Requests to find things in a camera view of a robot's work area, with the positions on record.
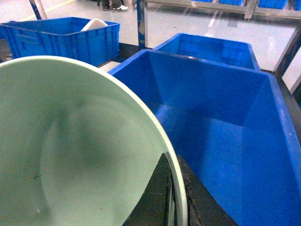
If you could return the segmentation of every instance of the metal frame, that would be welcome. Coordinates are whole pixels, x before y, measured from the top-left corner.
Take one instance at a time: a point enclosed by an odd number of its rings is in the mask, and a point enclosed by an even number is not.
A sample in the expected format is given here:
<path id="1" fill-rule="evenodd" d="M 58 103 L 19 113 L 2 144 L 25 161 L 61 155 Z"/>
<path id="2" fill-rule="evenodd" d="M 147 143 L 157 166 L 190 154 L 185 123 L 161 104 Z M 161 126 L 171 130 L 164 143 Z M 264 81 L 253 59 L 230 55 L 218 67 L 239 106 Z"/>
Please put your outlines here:
<path id="1" fill-rule="evenodd" d="M 33 12 L 36 15 L 38 20 L 47 19 L 45 10 L 40 0 L 29 0 L 30 5 L 32 6 Z"/>
<path id="2" fill-rule="evenodd" d="M 277 80 L 280 80 L 285 74 L 287 68 L 293 61 L 295 55 L 297 54 L 299 48 L 301 46 L 301 22 L 296 27 L 293 35 L 291 36 L 286 48 L 284 49 L 280 59 L 278 60 L 275 68 L 274 75 Z"/>
<path id="3" fill-rule="evenodd" d="M 201 2 L 193 0 L 147 0 L 147 2 L 190 8 L 213 9 L 231 13 L 241 13 L 245 15 L 246 20 L 250 20 L 252 18 L 252 15 L 301 19 L 301 11 L 260 8 L 258 7 L 259 0 L 249 0 L 244 3 L 243 6 L 220 4 L 218 3 L 218 0 L 213 0 L 213 2 Z"/>

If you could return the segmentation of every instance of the floor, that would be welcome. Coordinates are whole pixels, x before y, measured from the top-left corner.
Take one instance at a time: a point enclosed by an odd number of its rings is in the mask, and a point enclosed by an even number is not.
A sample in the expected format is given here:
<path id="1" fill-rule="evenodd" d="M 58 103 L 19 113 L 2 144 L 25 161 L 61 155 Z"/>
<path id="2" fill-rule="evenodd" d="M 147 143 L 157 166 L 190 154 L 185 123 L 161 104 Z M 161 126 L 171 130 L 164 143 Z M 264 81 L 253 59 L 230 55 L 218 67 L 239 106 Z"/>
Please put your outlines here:
<path id="1" fill-rule="evenodd" d="M 127 12 L 113 13 L 102 11 L 96 2 L 90 0 L 41 0 L 48 18 L 78 16 L 119 22 L 120 42 L 138 45 L 137 12 L 128 1 L 125 1 L 129 6 Z M 0 9 L 0 23 L 35 19 L 28 0 L 1 0 Z M 243 41 L 252 45 L 260 68 L 269 71 L 275 68 L 298 23 L 297 20 L 260 16 L 254 16 L 248 22 L 239 14 L 159 4 L 148 5 L 146 22 L 146 45 L 149 48 L 179 32 Z M 292 91 L 296 81 L 301 80 L 300 60 L 301 53 L 298 53 L 284 76 Z M 109 63 L 103 69 L 107 71 L 115 65 L 115 62 Z"/>

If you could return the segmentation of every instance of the blue plastic crate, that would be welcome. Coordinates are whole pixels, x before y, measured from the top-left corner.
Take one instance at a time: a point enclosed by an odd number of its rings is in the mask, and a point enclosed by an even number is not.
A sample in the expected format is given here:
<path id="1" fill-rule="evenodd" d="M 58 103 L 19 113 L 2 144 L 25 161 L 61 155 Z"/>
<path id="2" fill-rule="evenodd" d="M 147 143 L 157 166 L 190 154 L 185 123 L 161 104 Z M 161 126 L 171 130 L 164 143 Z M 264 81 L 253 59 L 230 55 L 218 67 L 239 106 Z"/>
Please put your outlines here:
<path id="1" fill-rule="evenodd" d="M 119 23 L 80 32 L 90 19 L 59 19 L 0 24 L 13 58 L 51 55 L 100 65 L 119 55 Z"/>
<path id="2" fill-rule="evenodd" d="M 300 226 L 301 148 L 275 77 L 143 50 L 109 71 L 241 226 Z"/>
<path id="3" fill-rule="evenodd" d="M 295 8 L 296 10 L 301 11 L 301 0 L 295 1 Z"/>
<path id="4" fill-rule="evenodd" d="M 288 0 L 260 0 L 259 7 L 261 8 L 277 8 L 284 9 Z"/>
<path id="5" fill-rule="evenodd" d="M 193 0 L 193 1 L 211 2 L 212 0 Z"/>
<path id="6" fill-rule="evenodd" d="M 154 49 L 260 70 L 252 46 L 244 42 L 179 33 Z"/>
<path id="7" fill-rule="evenodd" d="M 221 4 L 242 6 L 244 0 L 219 0 L 218 2 Z"/>

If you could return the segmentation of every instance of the light green bowl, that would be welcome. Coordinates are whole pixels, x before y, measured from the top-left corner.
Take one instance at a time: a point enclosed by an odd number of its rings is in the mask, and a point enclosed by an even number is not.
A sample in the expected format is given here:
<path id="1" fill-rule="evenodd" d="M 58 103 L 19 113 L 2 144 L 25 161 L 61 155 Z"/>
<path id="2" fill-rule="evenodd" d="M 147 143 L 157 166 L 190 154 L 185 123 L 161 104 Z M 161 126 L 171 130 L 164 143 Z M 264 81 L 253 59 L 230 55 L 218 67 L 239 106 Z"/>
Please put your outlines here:
<path id="1" fill-rule="evenodd" d="M 166 153 L 187 225 L 173 147 L 123 83 L 80 61 L 0 64 L 0 225 L 120 226 Z"/>

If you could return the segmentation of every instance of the person's leg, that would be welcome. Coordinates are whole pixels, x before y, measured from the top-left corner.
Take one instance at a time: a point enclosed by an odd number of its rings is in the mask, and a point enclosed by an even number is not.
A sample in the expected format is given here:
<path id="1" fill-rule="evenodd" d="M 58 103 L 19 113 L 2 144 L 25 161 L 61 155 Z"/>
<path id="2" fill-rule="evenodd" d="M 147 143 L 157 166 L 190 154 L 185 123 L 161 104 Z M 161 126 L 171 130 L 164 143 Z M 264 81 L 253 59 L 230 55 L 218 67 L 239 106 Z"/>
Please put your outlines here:
<path id="1" fill-rule="evenodd" d="M 112 11 L 113 12 L 121 12 L 121 11 L 127 11 L 128 7 L 122 5 L 121 0 L 112 0 Z"/>
<path id="2" fill-rule="evenodd" d="M 102 0 L 102 5 L 103 5 L 103 11 L 107 11 L 110 7 L 109 0 Z"/>
<path id="3" fill-rule="evenodd" d="M 121 0 L 112 0 L 112 8 L 119 8 L 121 5 Z"/>

